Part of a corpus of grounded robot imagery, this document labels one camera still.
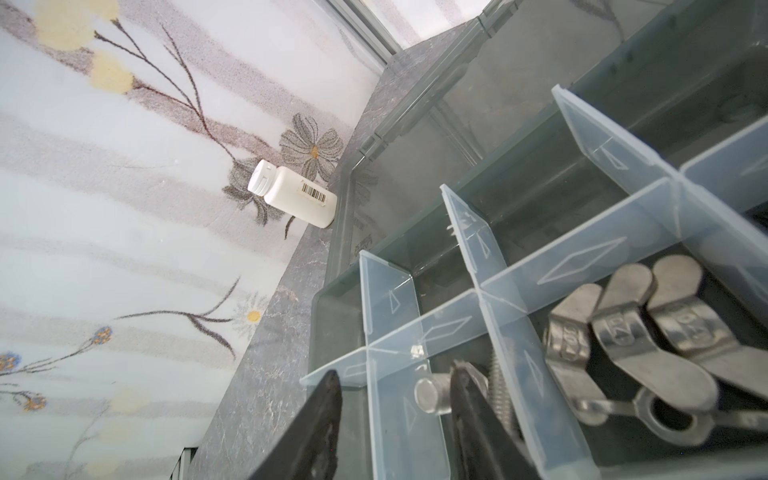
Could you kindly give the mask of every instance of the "plastic divider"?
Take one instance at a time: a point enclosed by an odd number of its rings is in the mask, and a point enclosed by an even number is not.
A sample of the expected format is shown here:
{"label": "plastic divider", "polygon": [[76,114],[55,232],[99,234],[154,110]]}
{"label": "plastic divider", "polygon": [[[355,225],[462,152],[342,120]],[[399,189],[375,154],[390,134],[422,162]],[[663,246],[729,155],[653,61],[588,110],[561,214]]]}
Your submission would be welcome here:
{"label": "plastic divider", "polygon": [[689,160],[680,172],[739,212],[768,201],[768,117]]}
{"label": "plastic divider", "polygon": [[[654,179],[669,179],[671,195],[648,197],[644,200],[644,210],[682,241],[750,312],[768,326],[766,235],[576,95],[559,86],[552,89],[552,94],[584,154],[627,192],[632,194],[635,188],[651,185]],[[688,177],[717,190],[715,185],[720,182],[720,177],[714,175],[720,174],[723,188],[718,191],[734,206],[748,208],[761,203],[768,197],[765,188],[768,174],[764,171],[768,169],[766,134],[766,120],[756,122],[689,162]],[[664,243],[659,242],[648,250],[661,250]]]}
{"label": "plastic divider", "polygon": [[657,180],[484,282],[482,289],[500,299],[514,298],[523,314],[533,313],[625,263],[677,243],[678,235],[659,221],[675,222],[676,202],[673,183]]}
{"label": "plastic divider", "polygon": [[[488,223],[442,185],[459,248],[475,286],[506,263]],[[523,437],[539,475],[546,479],[599,478],[584,434],[544,361],[541,340],[510,285],[501,296],[479,290],[480,306]]]}
{"label": "plastic divider", "polygon": [[339,383],[341,386],[362,387],[366,386],[368,377],[366,375],[366,354],[367,347],[361,346],[357,350],[347,353],[344,356],[328,362],[318,369],[313,370],[299,379],[299,383],[304,386],[315,386],[329,370],[336,370],[339,374]]}
{"label": "plastic divider", "polygon": [[628,194],[677,173],[634,135],[570,91],[552,94],[581,152]]}
{"label": "plastic divider", "polygon": [[506,268],[504,255],[488,222],[480,218],[472,208],[446,185],[440,187],[442,199],[451,217],[451,224],[464,263],[472,276],[475,287]]}
{"label": "plastic divider", "polygon": [[707,189],[684,194],[683,244],[768,328],[768,237]]}
{"label": "plastic divider", "polygon": [[360,252],[360,286],[366,345],[419,316],[410,273],[365,250]]}
{"label": "plastic divider", "polygon": [[368,349],[368,407],[374,480],[419,478],[448,480],[451,468],[440,417],[415,402],[416,382],[431,376],[425,359],[397,372],[392,354]]}
{"label": "plastic divider", "polygon": [[376,379],[415,365],[430,356],[488,332],[482,318],[478,296],[467,290],[418,319],[370,345],[381,360]]}

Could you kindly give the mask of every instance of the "painted flower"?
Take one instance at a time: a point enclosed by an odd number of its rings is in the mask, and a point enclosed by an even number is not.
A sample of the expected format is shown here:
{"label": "painted flower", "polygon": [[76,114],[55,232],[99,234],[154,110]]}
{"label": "painted flower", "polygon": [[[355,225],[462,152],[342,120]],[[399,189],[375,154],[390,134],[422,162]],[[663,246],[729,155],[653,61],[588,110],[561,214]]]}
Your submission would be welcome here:
{"label": "painted flower", "polygon": [[10,372],[16,368],[22,358],[13,352],[0,354],[0,372]]}
{"label": "painted flower", "polygon": [[74,51],[94,37],[94,20],[118,17],[117,0],[38,0],[35,3],[38,41],[59,51]]}
{"label": "painted flower", "polygon": [[315,119],[301,118],[301,114],[293,116],[293,130],[280,135],[283,159],[288,164],[302,165],[302,176],[310,180],[315,180],[318,174],[324,181],[330,180],[343,150],[344,142],[336,130],[331,128],[319,136]]}
{"label": "painted flower", "polygon": [[44,409],[48,404],[48,400],[39,393],[25,392],[20,395],[24,398],[24,401],[20,403],[26,412],[34,412],[35,410]]}
{"label": "painted flower", "polygon": [[262,319],[262,312],[269,301],[268,296],[260,296],[257,292],[237,305],[233,326],[241,337],[249,339],[253,336],[259,321]]}
{"label": "painted flower", "polygon": [[91,337],[91,343],[96,345],[103,345],[112,338],[112,328],[103,326],[96,330],[96,333]]}
{"label": "painted flower", "polygon": [[353,171],[353,180],[355,182],[355,203],[357,205],[367,205],[371,201],[371,189],[379,183],[379,178],[373,173],[370,166]]}
{"label": "painted flower", "polygon": [[619,34],[619,41],[624,42],[624,28],[616,17],[611,3],[608,0],[599,0],[599,2],[590,2],[589,0],[571,0],[571,4],[597,18],[610,22],[616,28]]}
{"label": "painted flower", "polygon": [[262,197],[248,191],[248,181],[258,163],[258,158],[235,160],[230,170],[230,184],[221,189],[221,191],[229,198],[236,200],[241,210],[253,202],[256,205],[256,220],[259,222],[259,225],[263,226],[270,219],[279,220],[282,218],[283,212],[271,205],[267,205]]}

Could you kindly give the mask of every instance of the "floral wallpaper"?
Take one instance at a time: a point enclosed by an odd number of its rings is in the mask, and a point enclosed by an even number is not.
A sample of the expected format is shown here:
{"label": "floral wallpaper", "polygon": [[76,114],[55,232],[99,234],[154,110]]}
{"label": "floral wallpaper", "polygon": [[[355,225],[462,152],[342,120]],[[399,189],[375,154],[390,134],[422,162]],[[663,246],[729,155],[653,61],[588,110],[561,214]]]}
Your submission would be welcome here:
{"label": "floral wallpaper", "polygon": [[169,477],[382,67],[312,0],[0,0],[0,478]]}

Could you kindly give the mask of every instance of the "barcode label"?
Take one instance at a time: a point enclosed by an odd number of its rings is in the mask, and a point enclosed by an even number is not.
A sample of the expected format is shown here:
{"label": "barcode label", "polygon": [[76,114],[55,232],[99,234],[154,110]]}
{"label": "barcode label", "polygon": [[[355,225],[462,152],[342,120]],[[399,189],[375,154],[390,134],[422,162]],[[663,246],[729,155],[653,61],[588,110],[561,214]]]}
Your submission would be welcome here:
{"label": "barcode label", "polygon": [[323,192],[310,187],[308,184],[304,184],[304,186],[301,187],[301,191],[315,200],[319,200],[321,204],[326,202],[326,195]]}

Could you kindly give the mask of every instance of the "metal pin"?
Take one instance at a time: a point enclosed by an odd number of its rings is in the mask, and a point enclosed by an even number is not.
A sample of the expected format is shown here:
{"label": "metal pin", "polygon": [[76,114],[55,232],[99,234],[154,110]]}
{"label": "metal pin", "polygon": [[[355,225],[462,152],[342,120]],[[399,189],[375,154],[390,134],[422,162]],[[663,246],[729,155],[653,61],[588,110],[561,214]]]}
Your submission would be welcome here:
{"label": "metal pin", "polygon": [[509,436],[520,435],[518,418],[515,415],[515,407],[512,406],[512,398],[509,396],[507,384],[502,374],[502,363],[499,361],[496,351],[491,354],[491,371],[488,376],[488,403],[496,414],[499,422]]}
{"label": "metal pin", "polygon": [[[463,366],[475,381],[480,393],[488,398],[488,379],[469,362],[461,360],[455,363]],[[451,412],[451,374],[433,373],[431,376],[418,379],[413,388],[416,405],[424,413],[445,415]]]}
{"label": "metal pin", "polygon": [[[594,283],[582,285],[549,313],[549,325],[542,339],[545,361],[567,399],[605,399],[586,370],[591,354],[589,318],[602,291]],[[573,412],[586,425],[602,425],[608,420],[604,413],[577,409]]]}
{"label": "metal pin", "polygon": [[683,412],[706,412],[717,404],[717,383],[703,368],[660,349],[640,316],[654,291],[654,276],[639,263],[611,276],[592,316],[592,328],[608,358],[662,400]]}
{"label": "metal pin", "polygon": [[671,429],[654,414],[656,398],[649,389],[641,387],[632,402],[575,399],[574,408],[582,412],[636,417],[660,439],[682,446],[701,445],[709,438],[715,425],[768,432],[768,412],[753,410],[692,414],[690,425],[684,430]]}
{"label": "metal pin", "polygon": [[679,354],[737,388],[768,400],[768,352],[741,345],[725,322],[696,297],[703,270],[685,255],[654,264],[658,282],[648,313]]}

